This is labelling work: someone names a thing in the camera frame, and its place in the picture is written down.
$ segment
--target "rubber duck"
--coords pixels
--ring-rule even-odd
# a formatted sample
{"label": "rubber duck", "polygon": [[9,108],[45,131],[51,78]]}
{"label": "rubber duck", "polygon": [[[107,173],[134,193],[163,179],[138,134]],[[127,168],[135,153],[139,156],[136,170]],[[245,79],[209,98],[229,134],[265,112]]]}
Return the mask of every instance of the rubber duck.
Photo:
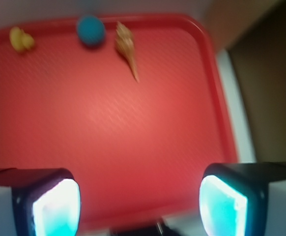
{"label": "rubber duck", "polygon": [[23,53],[25,50],[31,50],[35,46],[33,37],[18,27],[13,27],[10,30],[10,42],[18,53]]}

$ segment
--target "wall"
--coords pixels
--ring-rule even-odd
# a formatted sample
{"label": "wall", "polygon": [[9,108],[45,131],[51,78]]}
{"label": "wall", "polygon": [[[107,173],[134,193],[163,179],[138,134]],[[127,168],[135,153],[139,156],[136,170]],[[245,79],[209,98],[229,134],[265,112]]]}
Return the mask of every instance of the wall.
{"label": "wall", "polygon": [[179,12],[201,19],[212,0],[0,0],[0,28],[87,13]]}
{"label": "wall", "polygon": [[286,1],[230,49],[259,161],[286,161]]}

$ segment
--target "black light housing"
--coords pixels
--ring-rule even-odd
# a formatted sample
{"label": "black light housing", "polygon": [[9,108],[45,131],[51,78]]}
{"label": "black light housing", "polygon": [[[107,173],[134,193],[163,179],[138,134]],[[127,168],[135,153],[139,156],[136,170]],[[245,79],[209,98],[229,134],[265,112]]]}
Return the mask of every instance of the black light housing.
{"label": "black light housing", "polygon": [[200,213],[209,235],[286,235],[286,162],[211,164]]}
{"label": "black light housing", "polygon": [[0,235],[73,236],[80,207],[67,169],[0,169]]}

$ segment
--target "glowing cyan light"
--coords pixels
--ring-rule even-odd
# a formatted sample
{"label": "glowing cyan light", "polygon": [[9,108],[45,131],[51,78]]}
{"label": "glowing cyan light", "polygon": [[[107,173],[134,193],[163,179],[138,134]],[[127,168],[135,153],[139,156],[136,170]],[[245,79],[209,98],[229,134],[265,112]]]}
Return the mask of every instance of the glowing cyan light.
{"label": "glowing cyan light", "polygon": [[244,236],[248,199],[216,176],[200,186],[200,214],[210,236]]}
{"label": "glowing cyan light", "polygon": [[36,236],[74,236],[80,210],[78,184],[72,179],[62,180],[33,203]]}

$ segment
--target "tray surface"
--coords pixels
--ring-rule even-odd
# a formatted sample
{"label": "tray surface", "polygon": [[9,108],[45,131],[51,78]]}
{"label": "tray surface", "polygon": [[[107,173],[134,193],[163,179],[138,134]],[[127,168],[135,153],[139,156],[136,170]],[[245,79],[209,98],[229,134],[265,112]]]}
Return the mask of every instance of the tray surface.
{"label": "tray surface", "polygon": [[[80,229],[197,209],[206,166],[236,161],[206,33],[181,15],[102,20],[94,50],[77,19],[20,26],[37,44],[24,55],[0,30],[0,168],[69,169]],[[135,37],[139,84],[114,49],[118,20]]]}

